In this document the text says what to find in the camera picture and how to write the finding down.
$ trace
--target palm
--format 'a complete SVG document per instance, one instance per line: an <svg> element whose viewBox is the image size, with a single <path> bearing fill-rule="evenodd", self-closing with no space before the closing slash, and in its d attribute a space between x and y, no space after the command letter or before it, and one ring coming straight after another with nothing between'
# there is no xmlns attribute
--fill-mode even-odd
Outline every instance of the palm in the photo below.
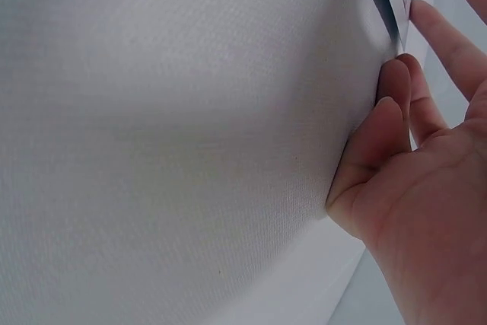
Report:
<svg viewBox="0 0 487 325"><path fill-rule="evenodd" d="M448 129L412 56L388 62L385 98L350 139L327 207L364 240L400 307L406 299L406 321L418 323L487 267L487 58L425 3L412 16L470 100L466 121Z"/></svg>

